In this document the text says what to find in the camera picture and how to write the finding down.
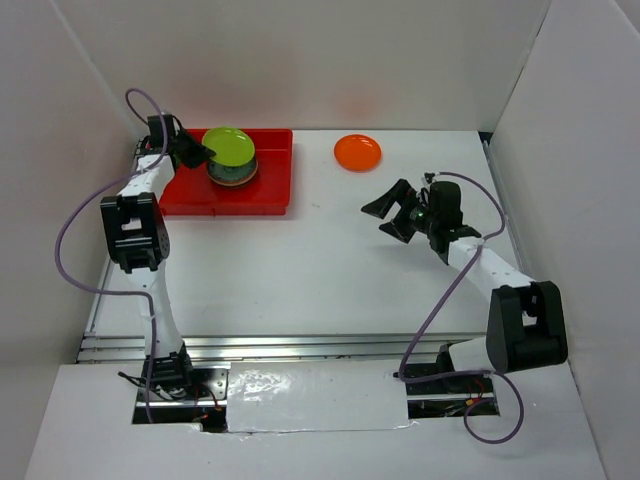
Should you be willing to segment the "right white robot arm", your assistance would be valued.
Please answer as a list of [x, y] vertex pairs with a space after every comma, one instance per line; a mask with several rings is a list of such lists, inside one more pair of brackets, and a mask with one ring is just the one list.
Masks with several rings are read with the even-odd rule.
[[[536, 281], [488, 248], [500, 230], [481, 234], [465, 224], [460, 175], [427, 173], [424, 186], [413, 188], [398, 180], [362, 212], [382, 220], [380, 230], [409, 243], [415, 234], [458, 275], [444, 293], [449, 298], [463, 280], [469, 280], [489, 303], [479, 369], [503, 374], [564, 363], [568, 342], [561, 293], [552, 281]], [[399, 207], [391, 220], [385, 216]]]

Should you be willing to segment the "blue white patterned plate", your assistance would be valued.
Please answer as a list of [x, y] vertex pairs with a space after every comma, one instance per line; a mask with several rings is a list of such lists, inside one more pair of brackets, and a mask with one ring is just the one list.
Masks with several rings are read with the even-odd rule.
[[207, 164], [207, 175], [210, 179], [218, 179], [227, 182], [242, 181], [253, 178], [258, 170], [256, 158], [240, 166], [225, 166], [213, 160]]

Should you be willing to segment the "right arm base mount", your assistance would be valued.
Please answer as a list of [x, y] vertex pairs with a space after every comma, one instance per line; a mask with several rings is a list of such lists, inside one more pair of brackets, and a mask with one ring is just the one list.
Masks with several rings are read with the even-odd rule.
[[428, 382], [406, 383], [408, 418], [463, 417], [470, 406], [472, 416], [499, 414], [493, 383], [487, 376], [465, 374]]

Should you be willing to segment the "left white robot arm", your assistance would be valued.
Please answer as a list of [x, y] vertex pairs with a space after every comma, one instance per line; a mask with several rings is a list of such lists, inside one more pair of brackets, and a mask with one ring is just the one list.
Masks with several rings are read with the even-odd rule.
[[144, 335], [144, 364], [138, 384], [155, 395], [184, 399], [197, 387], [197, 374], [176, 326], [166, 285], [169, 234], [159, 206], [182, 159], [191, 167], [205, 160], [203, 149], [171, 114], [149, 116], [149, 135], [136, 150], [140, 173], [100, 202], [111, 260], [138, 297]]

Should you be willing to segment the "green plate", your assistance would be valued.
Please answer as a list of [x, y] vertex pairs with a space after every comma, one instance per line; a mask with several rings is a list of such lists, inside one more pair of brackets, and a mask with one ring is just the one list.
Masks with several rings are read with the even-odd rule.
[[244, 166], [256, 153], [252, 139], [234, 127], [209, 129], [204, 133], [201, 143], [212, 151], [210, 159], [223, 167]]

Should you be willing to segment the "orange plate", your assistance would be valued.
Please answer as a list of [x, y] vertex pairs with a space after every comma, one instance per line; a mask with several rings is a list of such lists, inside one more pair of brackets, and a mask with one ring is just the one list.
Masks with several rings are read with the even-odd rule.
[[249, 179], [244, 179], [242, 181], [235, 181], [235, 182], [227, 182], [227, 181], [222, 181], [218, 179], [211, 179], [211, 181], [214, 185], [217, 186], [216, 188], [238, 189], [238, 188], [244, 188], [247, 185], [251, 184], [253, 179], [249, 178]]
[[350, 134], [340, 138], [334, 145], [333, 154], [342, 168], [352, 172], [370, 171], [382, 159], [379, 144], [363, 134]]

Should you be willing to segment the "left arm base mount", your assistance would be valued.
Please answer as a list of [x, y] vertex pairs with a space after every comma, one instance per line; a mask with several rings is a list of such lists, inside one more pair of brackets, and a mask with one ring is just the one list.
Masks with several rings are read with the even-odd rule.
[[141, 374], [117, 375], [135, 388], [134, 425], [193, 424], [204, 432], [227, 431], [229, 367], [196, 366], [190, 385], [151, 386], [149, 392]]

